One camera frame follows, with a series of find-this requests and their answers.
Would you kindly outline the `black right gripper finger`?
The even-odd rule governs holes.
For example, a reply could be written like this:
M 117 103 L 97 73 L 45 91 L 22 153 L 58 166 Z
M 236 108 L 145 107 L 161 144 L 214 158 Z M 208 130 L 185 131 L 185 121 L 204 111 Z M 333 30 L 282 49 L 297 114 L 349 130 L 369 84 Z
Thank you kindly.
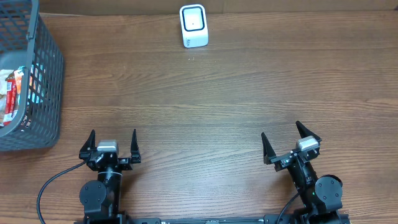
M 300 134 L 301 138 L 306 138 L 306 137 L 312 136 L 318 142 L 322 141 L 321 137 L 319 137 L 317 134 L 315 134 L 314 132 L 312 132 L 311 130 L 306 128 L 300 121 L 296 121 L 295 124 L 296 124 L 296 127 L 297 127 L 297 129 L 299 131 L 299 134 Z
M 261 133 L 262 145 L 263 145 L 263 158 L 265 164 L 272 164 L 272 160 L 276 158 L 276 153 L 273 150 L 267 136 L 264 132 Z

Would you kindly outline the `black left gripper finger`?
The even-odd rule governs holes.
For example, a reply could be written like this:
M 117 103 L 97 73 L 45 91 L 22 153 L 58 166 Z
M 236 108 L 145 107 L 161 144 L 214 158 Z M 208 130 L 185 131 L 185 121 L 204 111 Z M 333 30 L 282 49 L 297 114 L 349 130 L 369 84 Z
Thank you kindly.
M 95 141 L 95 130 L 92 129 L 88 139 L 81 147 L 80 152 L 88 152 L 89 150 L 91 150 L 92 148 L 95 147 L 95 142 L 96 142 Z
M 140 157 L 139 146 L 137 143 L 136 129 L 134 129 L 132 133 L 130 152 L 131 152 L 131 157 Z

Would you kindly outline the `red stick sachet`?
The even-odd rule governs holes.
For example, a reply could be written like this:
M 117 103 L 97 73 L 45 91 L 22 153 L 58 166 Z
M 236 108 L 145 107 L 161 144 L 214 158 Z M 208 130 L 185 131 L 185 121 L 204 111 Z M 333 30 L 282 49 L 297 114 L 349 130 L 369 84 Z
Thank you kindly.
M 24 72 L 22 67 L 17 70 L 13 70 L 7 78 L 7 98 L 6 98 L 6 110 L 3 119 L 3 125 L 7 126 L 16 117 L 19 109 L 20 93 L 22 85 L 22 77 Z

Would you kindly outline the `brown snack pouch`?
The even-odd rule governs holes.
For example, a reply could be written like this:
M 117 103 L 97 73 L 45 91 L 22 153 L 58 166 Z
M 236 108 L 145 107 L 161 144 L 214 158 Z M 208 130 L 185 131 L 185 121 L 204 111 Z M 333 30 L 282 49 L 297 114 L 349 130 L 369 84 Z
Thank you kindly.
M 3 119 L 6 110 L 7 81 L 6 78 L 13 73 L 13 70 L 1 70 L 0 72 L 0 124 L 3 127 Z

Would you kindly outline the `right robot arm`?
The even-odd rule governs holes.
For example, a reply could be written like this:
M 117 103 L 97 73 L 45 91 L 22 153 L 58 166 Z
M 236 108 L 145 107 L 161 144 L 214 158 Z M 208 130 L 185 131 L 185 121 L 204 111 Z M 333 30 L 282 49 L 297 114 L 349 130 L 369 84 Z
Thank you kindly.
M 320 154 L 321 137 L 295 122 L 300 139 L 289 153 L 278 156 L 265 133 L 261 134 L 264 163 L 278 172 L 288 170 L 297 193 L 284 205 L 274 223 L 346 223 L 341 216 L 343 183 L 335 175 L 317 176 L 311 160 Z

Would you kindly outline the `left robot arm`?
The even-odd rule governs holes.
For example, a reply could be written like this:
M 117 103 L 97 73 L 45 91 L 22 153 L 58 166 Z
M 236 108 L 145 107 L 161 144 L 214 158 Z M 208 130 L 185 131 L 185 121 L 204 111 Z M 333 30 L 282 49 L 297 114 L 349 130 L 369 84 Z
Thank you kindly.
M 95 131 L 79 151 L 79 158 L 97 179 L 87 182 L 80 190 L 79 198 L 84 207 L 84 223 L 132 223 L 126 212 L 120 211 L 123 172 L 132 170 L 141 162 L 136 132 L 132 133 L 129 157 L 119 157 L 119 145 L 115 140 L 95 141 Z

